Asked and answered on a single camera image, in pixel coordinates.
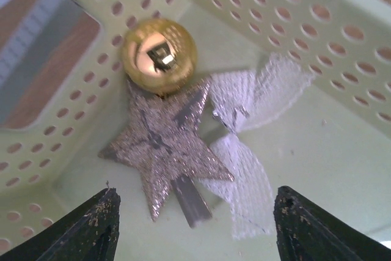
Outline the gold bauble ornament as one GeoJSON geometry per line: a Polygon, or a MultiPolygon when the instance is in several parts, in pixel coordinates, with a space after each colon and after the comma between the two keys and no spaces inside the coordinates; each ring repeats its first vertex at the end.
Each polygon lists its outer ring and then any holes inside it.
{"type": "Polygon", "coordinates": [[[132,82],[147,92],[166,96],[189,82],[198,54],[193,37],[182,25],[151,18],[125,34],[120,57],[132,82]]]}

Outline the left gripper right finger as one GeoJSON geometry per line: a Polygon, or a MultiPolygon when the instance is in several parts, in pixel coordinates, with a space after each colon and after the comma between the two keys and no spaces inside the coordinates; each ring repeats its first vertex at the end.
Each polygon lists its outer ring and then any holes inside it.
{"type": "Polygon", "coordinates": [[[274,203],[281,260],[390,260],[390,249],[353,229],[289,186],[274,203]]]}

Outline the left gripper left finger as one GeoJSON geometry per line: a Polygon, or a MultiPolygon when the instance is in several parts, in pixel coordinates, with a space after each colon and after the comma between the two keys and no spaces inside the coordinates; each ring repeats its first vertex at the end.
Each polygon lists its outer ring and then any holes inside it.
{"type": "Polygon", "coordinates": [[[120,196],[105,188],[1,260],[114,260],[120,196]]]}

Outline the pale green perforated basket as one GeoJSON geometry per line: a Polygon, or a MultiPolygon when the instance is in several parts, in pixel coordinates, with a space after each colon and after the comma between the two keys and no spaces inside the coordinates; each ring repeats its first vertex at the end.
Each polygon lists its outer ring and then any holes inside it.
{"type": "Polygon", "coordinates": [[[382,0],[1,0],[2,260],[389,260],[382,0]]]}

